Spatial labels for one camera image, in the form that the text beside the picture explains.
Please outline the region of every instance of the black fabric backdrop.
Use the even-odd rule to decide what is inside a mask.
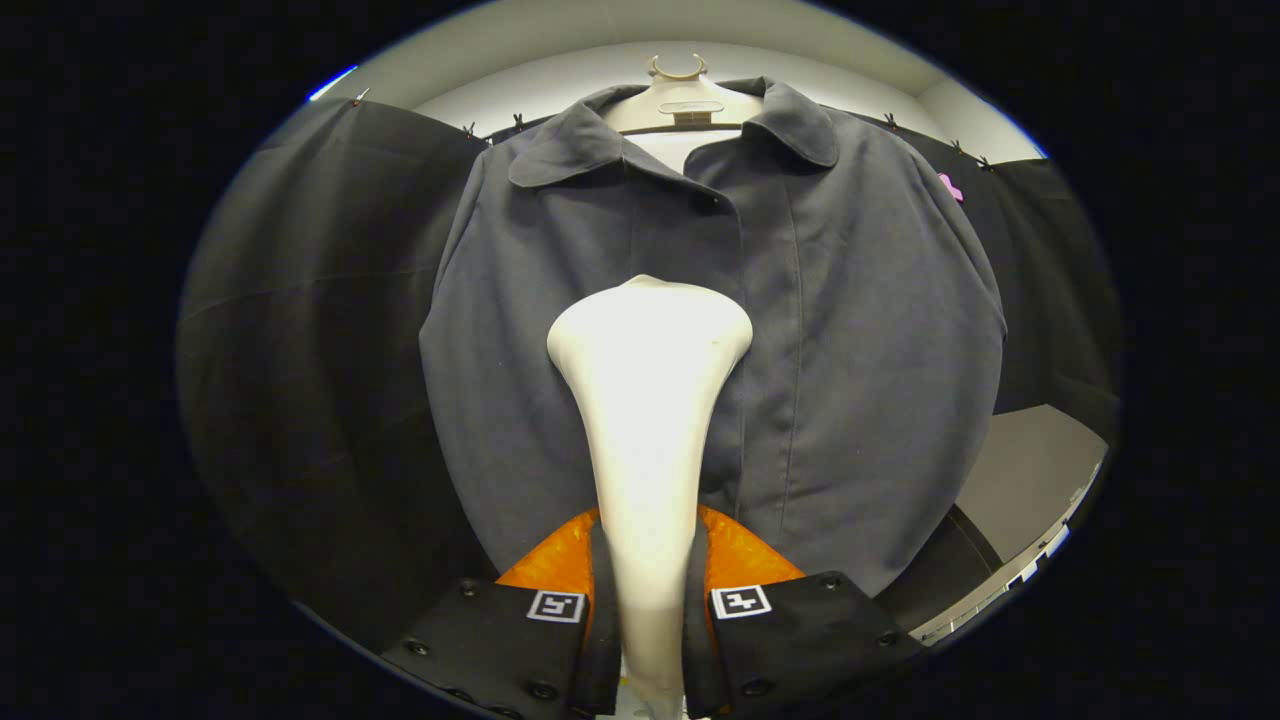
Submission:
[[[448,480],[417,347],[484,147],[388,105],[303,106],[214,210],[179,310],[182,416],[233,536],[371,648],[445,583],[498,577]]]
[[[1277,497],[1258,478],[1277,398],[1261,300],[1280,268],[1248,227],[1274,205],[1270,28],[1233,9],[858,4],[984,88],[1073,179],[1129,352],[1121,452],[1055,566],[927,673],[833,714],[1272,705],[1258,629],[1277,588],[1258,538]],[[243,159],[335,68],[445,8],[116,10],[14,18],[37,38],[18,76],[45,86],[13,113],[31,132],[23,241],[6,249],[12,527],[36,568],[15,578],[12,715],[460,716],[328,637],[233,542],[188,454],[173,355],[195,240]]]

